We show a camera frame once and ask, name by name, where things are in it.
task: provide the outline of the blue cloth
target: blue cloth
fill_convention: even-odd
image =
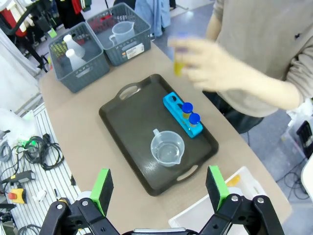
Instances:
[[[135,12],[151,25],[151,33],[162,35],[162,27],[171,24],[170,2],[168,0],[137,0]]]

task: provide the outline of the clear plastic pitcher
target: clear plastic pitcher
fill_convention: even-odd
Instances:
[[[112,28],[113,35],[109,37],[110,41],[115,45],[113,38],[115,38],[117,44],[119,44],[134,37],[134,24],[134,22],[122,21],[114,25]]]
[[[185,143],[180,135],[173,131],[159,132],[157,129],[153,133],[151,153],[157,162],[167,167],[180,164],[185,151]]]

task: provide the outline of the test tube rack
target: test tube rack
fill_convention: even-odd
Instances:
[[[203,126],[200,122],[195,127],[191,127],[189,120],[182,117],[181,107],[183,102],[174,92],[169,93],[163,98],[163,104],[190,138],[194,138],[203,130]]]

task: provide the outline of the beige tabletop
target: beige tabletop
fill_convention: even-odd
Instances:
[[[220,146],[195,176],[157,197],[148,195],[140,184],[98,114],[122,87],[154,73],[194,105]],[[175,77],[173,62],[153,43],[150,51],[111,68],[110,73],[77,94],[58,82],[53,71],[41,79],[40,87],[52,127],[81,191],[92,189],[100,169],[111,169],[114,190],[107,216],[120,233],[134,228],[168,228],[168,219],[207,194],[209,164],[218,165],[224,179],[245,165],[270,197],[280,221],[290,215],[286,197],[246,142],[201,91]]]

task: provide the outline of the red button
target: red button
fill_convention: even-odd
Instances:
[[[10,193],[8,193],[8,198],[11,199],[11,200],[13,200],[13,199],[17,199],[18,196],[17,196],[15,193],[10,192]]]

